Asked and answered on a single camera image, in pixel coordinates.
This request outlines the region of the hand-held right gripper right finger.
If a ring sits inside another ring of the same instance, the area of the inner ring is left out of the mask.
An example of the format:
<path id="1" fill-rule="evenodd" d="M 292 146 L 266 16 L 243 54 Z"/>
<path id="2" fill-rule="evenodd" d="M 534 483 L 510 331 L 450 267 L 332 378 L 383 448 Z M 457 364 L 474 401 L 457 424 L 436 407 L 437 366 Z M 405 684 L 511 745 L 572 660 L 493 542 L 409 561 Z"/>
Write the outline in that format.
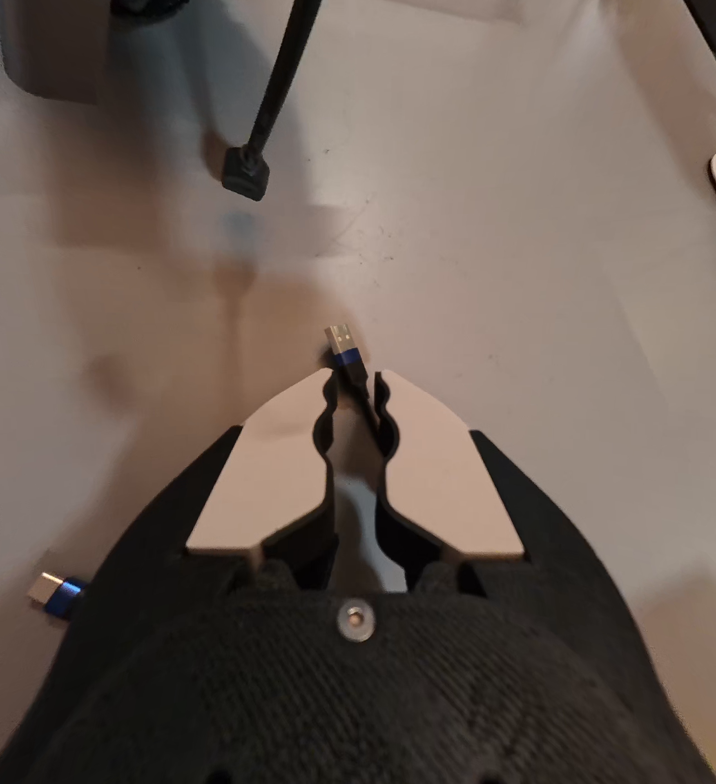
<path id="1" fill-rule="evenodd" d="M 390 370 L 375 376 L 384 468 L 378 500 L 401 534 L 387 553 L 465 561 L 518 561 L 525 548 L 468 425 Z"/>

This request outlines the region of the black usb cable blue plugs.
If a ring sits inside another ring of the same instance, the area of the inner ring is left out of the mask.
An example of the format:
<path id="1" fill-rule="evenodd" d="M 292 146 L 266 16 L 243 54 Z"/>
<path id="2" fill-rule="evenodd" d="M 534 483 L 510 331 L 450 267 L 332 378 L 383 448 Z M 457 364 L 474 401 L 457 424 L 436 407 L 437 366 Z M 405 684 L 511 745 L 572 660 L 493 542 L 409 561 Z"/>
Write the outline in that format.
<path id="1" fill-rule="evenodd" d="M 380 427 L 372 409 L 370 375 L 366 369 L 353 330 L 347 324 L 331 325 L 325 329 L 328 341 L 328 366 L 339 376 L 340 393 L 348 395 L 361 411 L 373 444 L 381 451 Z M 75 576 L 60 578 L 42 572 L 27 592 L 31 605 L 63 622 L 69 622 L 82 602 L 89 581 Z"/>

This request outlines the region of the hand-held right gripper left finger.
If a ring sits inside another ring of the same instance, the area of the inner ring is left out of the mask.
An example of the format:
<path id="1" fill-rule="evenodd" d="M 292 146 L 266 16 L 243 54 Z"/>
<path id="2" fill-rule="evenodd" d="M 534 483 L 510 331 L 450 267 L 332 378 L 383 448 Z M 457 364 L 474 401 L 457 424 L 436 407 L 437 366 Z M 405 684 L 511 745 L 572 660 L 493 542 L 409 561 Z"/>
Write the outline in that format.
<path id="1" fill-rule="evenodd" d="M 302 570 L 334 542 L 337 378 L 319 369 L 250 415 L 188 536 L 192 555 Z"/>

